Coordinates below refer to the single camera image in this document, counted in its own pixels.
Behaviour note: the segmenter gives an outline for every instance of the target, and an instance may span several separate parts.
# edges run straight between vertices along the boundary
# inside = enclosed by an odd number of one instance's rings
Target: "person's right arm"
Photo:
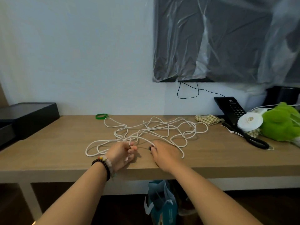
[[[261,225],[234,199],[184,165],[177,148],[161,141],[154,144],[151,153],[155,163],[176,178],[205,225]]]

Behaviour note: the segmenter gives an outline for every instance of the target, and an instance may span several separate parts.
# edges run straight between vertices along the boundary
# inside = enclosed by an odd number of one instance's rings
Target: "blue shopping bag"
[[[149,182],[148,200],[144,207],[147,215],[151,214],[154,225],[175,225],[177,203],[165,180]]]

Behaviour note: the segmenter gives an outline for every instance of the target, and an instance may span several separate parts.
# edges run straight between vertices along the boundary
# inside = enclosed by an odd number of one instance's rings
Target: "hand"
[[[130,145],[129,142],[117,142],[107,151],[106,157],[111,161],[114,172],[117,172],[134,159],[133,153],[137,150],[137,146],[133,144],[134,142],[131,142]]]
[[[173,145],[163,141],[154,141],[155,147],[151,146],[151,153],[155,163],[160,169],[171,173],[172,167],[181,164],[180,151]]]

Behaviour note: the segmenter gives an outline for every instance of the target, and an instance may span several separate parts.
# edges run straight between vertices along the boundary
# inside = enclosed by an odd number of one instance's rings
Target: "black cable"
[[[180,82],[180,84],[179,84],[179,88],[178,88],[178,91],[177,91],[177,97],[178,97],[178,98],[180,98],[180,97],[178,96],[178,92],[179,92],[180,86],[181,86],[181,82]],[[191,99],[191,98],[196,98],[198,95],[196,95],[196,96],[194,96],[194,97],[180,98],[180,99]]]
[[[182,83],[185,84],[185,85],[187,85],[187,86],[189,86],[189,87],[191,87],[191,88],[197,89],[197,90],[198,90],[198,95],[199,95],[199,90],[208,91],[208,90],[205,90],[205,89],[199,89],[198,83],[197,83],[197,88],[192,87],[192,86],[190,86],[190,85],[188,85],[188,84],[186,84],[186,83],[184,83],[184,82],[182,82]],[[179,89],[180,89],[180,85],[181,85],[181,82],[180,82],[180,84],[179,84],[179,88],[178,88],[178,91],[177,91],[177,97],[178,97],[178,98],[180,98],[180,97],[178,96],[178,92],[179,92]],[[222,95],[222,94],[220,94],[220,93],[216,93],[216,92],[212,92],[212,91],[208,91],[208,92],[213,93],[213,94],[217,94],[217,95],[221,95],[221,96],[225,97],[224,95]]]

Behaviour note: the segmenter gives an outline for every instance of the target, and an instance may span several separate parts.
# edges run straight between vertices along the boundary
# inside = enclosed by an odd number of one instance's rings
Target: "person's right hand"
[[[159,140],[153,144],[155,147],[151,147],[151,153],[155,163],[163,171],[171,173],[172,167],[182,163],[180,151],[175,146]]]

